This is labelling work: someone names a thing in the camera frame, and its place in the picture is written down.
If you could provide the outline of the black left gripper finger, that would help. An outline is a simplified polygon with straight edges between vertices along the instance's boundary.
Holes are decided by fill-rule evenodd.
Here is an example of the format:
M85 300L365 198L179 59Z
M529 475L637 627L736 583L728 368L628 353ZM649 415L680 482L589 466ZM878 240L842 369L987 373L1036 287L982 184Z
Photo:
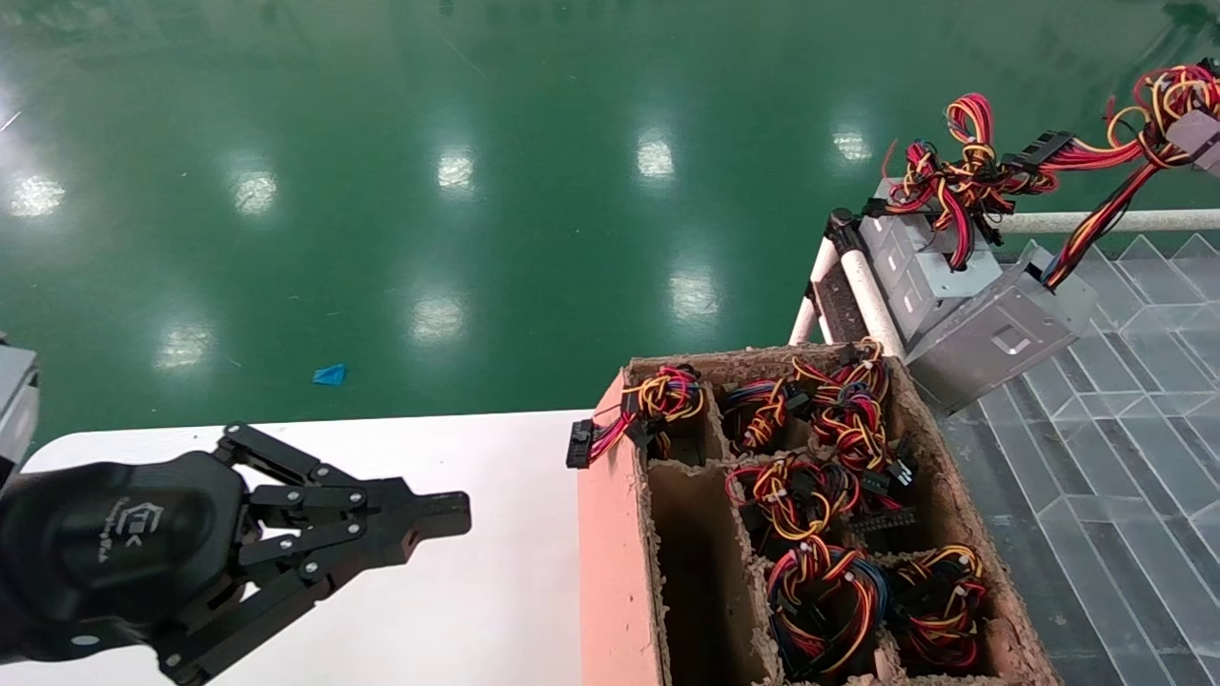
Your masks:
M464 492L415 494L405 478L357 478L336 465L246 424L231 424L214 457L226 466L248 466L274 483L250 494L254 516L271 527L317 527L344 518L387 515L405 527L470 527Z

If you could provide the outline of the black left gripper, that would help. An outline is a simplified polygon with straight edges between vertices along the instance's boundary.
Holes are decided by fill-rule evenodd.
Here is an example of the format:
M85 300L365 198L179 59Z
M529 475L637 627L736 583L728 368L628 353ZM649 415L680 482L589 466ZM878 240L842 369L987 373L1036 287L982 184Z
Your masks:
M353 518L235 544L246 482L203 452L20 474L2 496L2 662L155 643L161 673L206 685L357 574L403 565L468 518ZM238 579L255 594L239 599Z

